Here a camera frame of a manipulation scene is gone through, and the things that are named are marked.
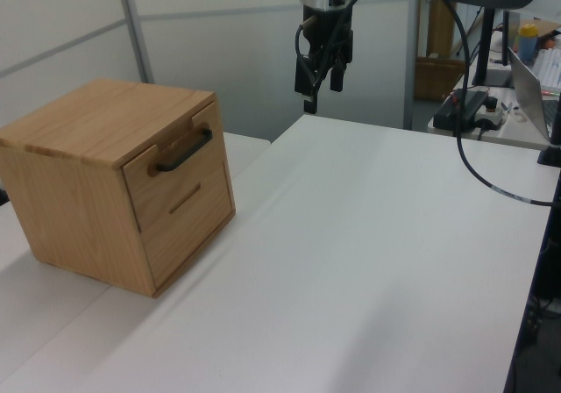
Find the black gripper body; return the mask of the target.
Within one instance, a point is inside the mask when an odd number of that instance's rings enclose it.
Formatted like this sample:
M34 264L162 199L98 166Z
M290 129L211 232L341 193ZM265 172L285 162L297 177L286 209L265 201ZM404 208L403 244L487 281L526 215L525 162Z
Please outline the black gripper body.
M303 6L303 20L314 18L315 21L305 28L304 38L309 43L308 57L314 61L320 61L327 47L332 33L340 18L343 19L335 37L333 52L340 50L346 62L352 61L353 30L352 11L347 9L335 9L320 11L306 5Z

